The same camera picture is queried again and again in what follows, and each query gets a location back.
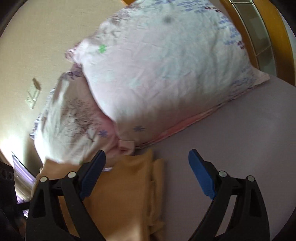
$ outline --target wooden trim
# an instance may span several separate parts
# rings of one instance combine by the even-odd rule
[[[268,31],[277,76],[295,85],[295,65],[289,36],[277,8],[269,0],[253,0]]]
[[[225,10],[228,12],[235,27],[240,32],[240,34],[242,36],[242,40],[244,41],[246,50],[248,52],[251,64],[255,68],[259,69],[258,61],[256,58],[256,53],[255,53],[251,38],[250,38],[249,33],[244,25],[244,22],[241,20],[241,18],[239,16],[239,13],[237,12],[236,8],[230,3],[229,0],[220,0],[220,2],[224,6]]]
[[[125,5],[132,4],[135,0],[121,0]]]

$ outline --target bed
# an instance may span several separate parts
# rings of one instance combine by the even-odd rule
[[[269,73],[271,79],[206,119],[150,146],[157,158],[166,160],[166,240],[188,240],[210,204],[187,162],[188,152],[193,148],[231,176],[255,176],[265,199],[271,239],[294,210],[296,195],[284,188],[295,179],[291,166],[296,157],[293,53],[280,14],[268,1],[268,7],[262,7],[262,2],[221,1],[223,11],[243,37],[252,65]],[[279,24],[270,24],[267,8]],[[248,18],[248,12],[253,14],[252,18]],[[100,45],[99,52],[104,53],[106,47]],[[134,131],[144,129],[136,126]]]

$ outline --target white pillow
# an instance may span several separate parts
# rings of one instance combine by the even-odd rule
[[[133,143],[118,139],[112,121],[98,108],[76,65],[61,75],[39,119],[34,144],[43,164],[50,159],[79,165],[103,150],[110,167],[113,157],[134,151]]]
[[[143,146],[269,79],[208,0],[141,0],[67,53],[121,140]]]

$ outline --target wall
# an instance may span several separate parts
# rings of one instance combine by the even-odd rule
[[[284,25],[286,27],[286,30],[287,30],[287,34],[290,39],[290,43],[291,43],[291,47],[292,47],[292,51],[293,51],[295,71],[296,71],[296,37],[295,37],[292,29],[290,28],[289,24],[287,23],[287,21],[284,19],[283,15],[281,13],[279,13],[279,14],[281,15],[281,18],[282,18]]]
[[[71,63],[64,52],[122,8],[120,0],[28,0],[0,37],[0,150],[33,173],[40,160],[28,137],[50,89]],[[41,85],[34,110],[25,102],[32,78]]]

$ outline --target orange folded towel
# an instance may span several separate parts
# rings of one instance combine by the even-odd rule
[[[154,161],[151,150],[117,158],[113,169],[102,172],[90,197],[83,201],[88,213],[107,241],[162,241],[163,160]],[[48,160],[37,180],[63,178],[78,169]],[[78,236],[64,198],[59,201],[69,232]]]

